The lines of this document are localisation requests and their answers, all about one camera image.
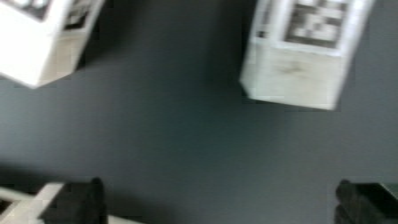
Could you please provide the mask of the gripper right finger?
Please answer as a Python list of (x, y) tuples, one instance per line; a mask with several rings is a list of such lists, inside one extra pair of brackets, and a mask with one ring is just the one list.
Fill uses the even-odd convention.
[(398, 183), (341, 180), (334, 224), (398, 224)]

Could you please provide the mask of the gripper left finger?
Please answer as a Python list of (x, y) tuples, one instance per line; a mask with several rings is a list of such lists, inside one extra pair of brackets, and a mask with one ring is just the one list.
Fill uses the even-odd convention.
[(105, 185), (99, 178), (67, 182), (41, 212), (44, 224), (108, 224)]

